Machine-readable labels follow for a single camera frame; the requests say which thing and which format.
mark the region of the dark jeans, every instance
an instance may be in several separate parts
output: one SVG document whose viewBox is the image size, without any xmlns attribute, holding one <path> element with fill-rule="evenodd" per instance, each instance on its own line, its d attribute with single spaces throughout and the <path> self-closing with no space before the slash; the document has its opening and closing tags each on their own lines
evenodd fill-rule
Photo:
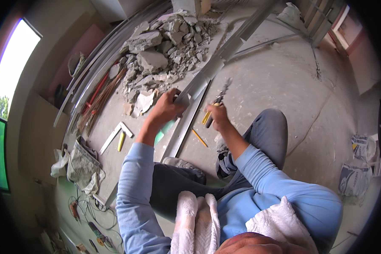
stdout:
<svg viewBox="0 0 381 254">
<path fill-rule="evenodd" d="M 261 149 L 273 163 L 282 170 L 285 163 L 288 144 L 288 128 L 284 114 L 278 109 L 266 109 L 261 112 L 243 138 L 256 148 Z M 216 168 L 226 167 L 224 171 L 234 172 L 233 179 L 222 188 L 200 184 L 203 175 L 195 170 L 178 168 L 171 165 L 155 163 L 152 179 L 151 207 L 160 216 L 175 222 L 178 195 L 181 191 L 191 191 L 196 197 L 213 194 L 217 200 L 230 191 L 252 187 L 234 165 L 231 153 L 218 161 Z"/>
</svg>

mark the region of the yellow handle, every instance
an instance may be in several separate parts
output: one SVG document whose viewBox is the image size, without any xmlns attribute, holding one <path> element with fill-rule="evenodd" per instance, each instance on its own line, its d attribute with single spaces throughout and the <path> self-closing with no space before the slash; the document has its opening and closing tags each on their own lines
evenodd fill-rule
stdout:
<svg viewBox="0 0 381 254">
<path fill-rule="evenodd" d="M 219 106 L 220 103 L 214 103 L 213 105 L 214 106 Z M 212 113 L 211 111 L 206 112 L 205 116 L 202 119 L 202 124 L 206 124 L 206 122 L 209 119 L 209 116 L 210 116 L 211 113 Z"/>
<path fill-rule="evenodd" d="M 121 146 L 123 145 L 124 132 L 120 134 L 119 145 L 117 146 L 117 151 L 121 151 Z"/>
</svg>

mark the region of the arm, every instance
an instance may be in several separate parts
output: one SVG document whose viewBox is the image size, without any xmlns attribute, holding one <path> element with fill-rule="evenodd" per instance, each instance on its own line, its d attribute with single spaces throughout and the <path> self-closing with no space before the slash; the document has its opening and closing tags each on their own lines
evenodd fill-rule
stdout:
<svg viewBox="0 0 381 254">
<path fill-rule="evenodd" d="M 331 247 L 342 218 L 342 205 L 330 189 L 290 179 L 260 150 L 248 144 L 227 118 L 223 105 L 210 106 L 213 127 L 225 140 L 235 165 L 259 194 L 286 196 L 319 249 Z"/>
<path fill-rule="evenodd" d="M 154 171 L 154 140 L 160 127 L 183 107 L 174 105 L 177 90 L 157 101 L 124 159 L 117 190 L 116 211 L 127 253 L 167 253 L 171 239 L 165 237 L 149 204 Z"/>
</svg>

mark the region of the crack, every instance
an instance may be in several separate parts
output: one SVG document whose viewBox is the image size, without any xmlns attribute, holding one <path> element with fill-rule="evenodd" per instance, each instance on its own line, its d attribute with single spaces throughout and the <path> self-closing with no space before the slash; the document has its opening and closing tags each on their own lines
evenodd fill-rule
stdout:
<svg viewBox="0 0 381 254">
<path fill-rule="evenodd" d="M 319 81 L 322 81 L 322 71 L 320 70 L 319 62 L 316 59 L 315 48 L 313 47 L 312 47 L 312 52 L 313 52 L 313 57 L 315 58 L 315 64 L 316 64 L 316 79 L 318 79 Z"/>
<path fill-rule="evenodd" d="M 323 108 L 325 107 L 327 101 L 329 100 L 330 96 L 332 95 L 333 93 L 329 93 L 325 99 L 325 102 L 322 104 L 322 107 L 320 108 L 319 110 L 319 113 L 317 114 L 315 120 L 313 121 L 313 123 L 309 126 L 304 138 L 288 153 L 286 154 L 286 158 L 288 158 L 288 156 L 290 156 L 297 148 L 300 144 L 302 144 L 302 142 L 306 139 L 306 136 L 308 135 L 310 129 L 312 128 L 313 124 L 316 122 L 316 120 L 319 118 L 320 116 L 320 113 L 322 112 Z"/>
</svg>

